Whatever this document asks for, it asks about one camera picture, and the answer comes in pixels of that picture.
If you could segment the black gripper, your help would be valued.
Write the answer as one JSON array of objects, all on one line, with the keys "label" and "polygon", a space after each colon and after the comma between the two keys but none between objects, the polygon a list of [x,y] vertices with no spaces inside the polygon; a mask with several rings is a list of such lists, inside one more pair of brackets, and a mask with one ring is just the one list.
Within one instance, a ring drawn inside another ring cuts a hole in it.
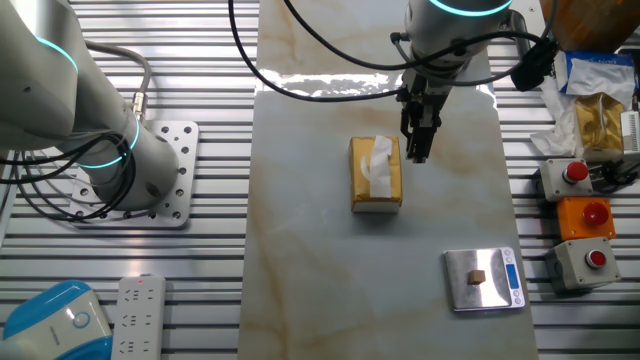
[{"label": "black gripper", "polygon": [[406,148],[410,149],[410,159],[414,163],[425,163],[442,124],[440,112],[451,87],[429,80],[415,69],[405,70],[401,79],[398,94],[398,102],[402,104],[400,131],[406,139]]}]

